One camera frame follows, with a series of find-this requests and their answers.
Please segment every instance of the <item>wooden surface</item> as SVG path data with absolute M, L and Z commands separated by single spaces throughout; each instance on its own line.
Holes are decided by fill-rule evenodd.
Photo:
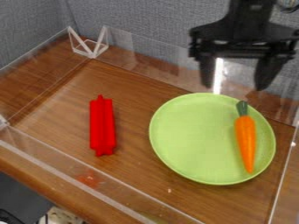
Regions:
M 49 59 L 47 55 L 58 53 L 55 49 L 59 47 L 42 56 Z M 34 72 L 37 68 L 31 63 L 29 61 L 18 69 Z M 231 186 L 198 184 L 165 166 L 154 153 L 147 134 L 158 108 L 175 96 L 187 93 L 158 80 L 93 60 L 65 77 L 57 88 L 11 122 L 18 129 L 206 223 L 266 223 L 294 128 L 269 120 L 276 131 L 277 154 L 258 178 Z M 117 154 L 101 158 L 90 149 L 90 100 L 98 94 L 114 99 L 118 140 Z M 14 101 L 7 103 L 13 109 L 26 105 Z M 0 161 L 5 172 L 90 223 L 135 223 L 111 206 L 5 149 L 0 150 Z

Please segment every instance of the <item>orange carrot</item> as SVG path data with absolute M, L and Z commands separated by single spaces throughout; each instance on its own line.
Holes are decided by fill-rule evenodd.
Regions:
M 235 122 L 238 147 L 247 172 L 251 173 L 254 171 L 255 163 L 257 125 L 254 119 L 249 116 L 249 104 L 245 101 L 241 101 L 237 106 L 239 113 L 239 118 Z

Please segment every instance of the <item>clear plastic stand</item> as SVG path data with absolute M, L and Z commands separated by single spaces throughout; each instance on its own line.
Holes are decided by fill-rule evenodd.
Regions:
M 25 118 L 33 119 L 38 123 L 45 114 L 51 109 L 57 109 L 58 106 L 51 101 L 53 95 L 58 95 L 55 100 L 61 103 L 61 107 L 66 102 L 73 104 L 73 98 L 65 99 L 69 94 L 67 90 L 73 91 L 71 85 L 67 90 L 59 89 L 57 91 L 57 89 L 62 88 L 63 82 L 70 81 L 71 83 L 73 76 L 77 77 L 75 69 L 85 67 L 89 58 L 101 60 L 115 67 L 122 67 L 135 74 L 191 92 L 213 92 L 247 100 L 270 120 L 282 123 L 285 126 L 294 125 L 297 128 L 299 118 L 298 81 L 278 77 L 268 92 L 258 92 L 253 88 L 253 77 L 245 76 L 245 74 L 253 74 L 253 67 L 247 64 L 218 59 L 214 89 L 207 89 L 201 83 L 198 63 L 189 57 L 187 49 L 111 27 L 103 28 L 98 41 L 83 40 L 71 28 L 66 29 L 0 71 L 0 85 L 3 85 L 3 88 L 6 86 L 14 87 L 5 91 L 5 97 L 0 98 L 0 145 L 9 151 L 31 161 L 47 172 L 91 194 L 95 199 L 105 201 L 143 223 L 203 223 L 206 220 L 214 221 L 202 211 L 197 210 L 198 207 L 209 207 L 210 204 L 199 205 L 194 201 L 193 205 L 197 213 L 190 213 L 183 207 L 185 204 L 170 205 L 153 196 L 154 192 L 146 192 L 138 186 L 133 187 L 131 183 L 117 178 L 114 173 L 106 173 L 102 169 L 97 169 L 75 156 L 43 142 L 42 139 L 33 137 L 26 129 L 19 130 L 18 125 Z M 26 85 L 18 79 L 21 75 L 29 80 Z M 75 117 L 82 117 L 79 112 L 74 111 L 73 113 Z M 61 118 L 55 117 L 54 112 L 51 119 L 55 123 L 62 121 Z M 66 119 L 65 122 L 66 125 L 78 124 L 81 126 L 78 120 L 69 122 Z M 61 141 L 69 142 L 69 138 L 65 138 Z M 199 195 L 194 194 L 194 200 L 207 202 L 210 195 L 217 195 L 221 204 L 223 201 L 234 199 L 235 208 L 233 205 L 227 205 L 227 207 L 231 207 L 233 212 L 235 209 L 247 211 L 242 220 L 245 223 L 251 221 L 250 216 L 255 212 L 250 209 L 264 204 L 259 220 L 253 220 L 253 223 L 259 221 L 276 223 L 280 214 L 286 210 L 285 205 L 289 201 L 288 197 L 290 197 L 286 180 L 292 181 L 290 179 L 296 176 L 294 167 L 298 167 L 296 165 L 298 133 L 294 135 L 294 140 L 286 144 L 289 145 L 288 149 L 280 151 L 276 156 L 278 168 L 272 168 L 266 176 L 258 177 L 255 181 L 245 183 L 245 185 L 223 188 L 195 185 L 194 183 L 187 185 L 185 183 L 187 180 L 185 181 L 183 178 L 177 176 L 169 179 L 157 178 L 157 182 L 165 182 L 170 186 L 170 191 L 173 189 L 178 191 L 193 189 L 199 193 Z M 147 151 L 143 157 L 149 158 L 153 154 L 153 151 Z M 169 172 L 162 169 L 162 164 L 157 162 L 155 167 L 151 167 L 151 165 L 150 163 L 141 164 L 141 171 L 151 169 L 154 172 L 162 172 L 166 177 L 170 176 Z M 135 172 L 130 164 L 125 164 L 125 167 Z M 82 175 L 94 179 L 97 184 L 89 185 L 81 181 L 79 177 Z M 272 183 L 272 190 L 261 189 L 261 186 L 266 187 L 266 183 Z M 157 183 L 153 183 L 153 185 L 154 188 L 159 187 Z M 253 193 L 253 197 L 257 197 L 255 200 L 253 200 L 253 197 L 245 198 L 245 201 L 239 199 L 245 190 Z M 227 217 L 226 214 L 218 212 L 215 212 L 215 216 L 222 220 Z

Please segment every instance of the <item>wooden table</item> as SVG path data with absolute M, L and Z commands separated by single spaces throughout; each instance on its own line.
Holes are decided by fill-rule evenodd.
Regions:
M 46 91 L 43 97 L 13 117 L 11 125 L 201 221 L 266 223 L 294 127 L 269 119 L 276 131 L 277 154 L 273 164 L 258 178 L 230 186 L 198 184 L 165 166 L 154 153 L 147 134 L 150 120 L 158 108 L 174 97 L 189 94 L 189 91 L 98 60 L 87 60 L 61 80 L 57 75 L 61 74 L 58 69 L 63 71 L 59 67 L 62 62 L 66 69 L 82 60 L 81 56 L 71 55 L 69 61 L 63 61 L 69 54 L 70 43 L 62 39 L 35 56 L 35 60 L 26 61 L 17 71 L 10 71 L 0 81 L 0 109 L 9 117 L 43 92 L 53 80 L 59 81 L 51 91 Z M 145 56 L 141 56 L 138 63 L 149 65 L 149 60 L 155 69 L 159 63 L 163 63 L 163 67 L 173 67 L 166 62 L 146 59 Z M 118 147 L 117 154 L 111 157 L 95 157 L 95 152 L 90 149 L 90 100 L 99 94 L 113 98 L 115 103 Z M 261 97 L 273 99 L 273 108 L 261 105 Z M 251 93 L 249 99 L 272 117 L 272 109 L 276 113 L 276 105 L 281 101 L 273 95 L 259 93 Z M 286 100 L 286 111 L 294 113 L 290 108 L 296 105 L 292 103 L 288 106 L 288 103 Z M 290 119 L 292 113 L 285 116 L 286 119 Z M 296 168 L 292 175 L 298 175 Z M 5 148 L 0 148 L 0 169 L 87 222 L 138 223 L 113 206 Z

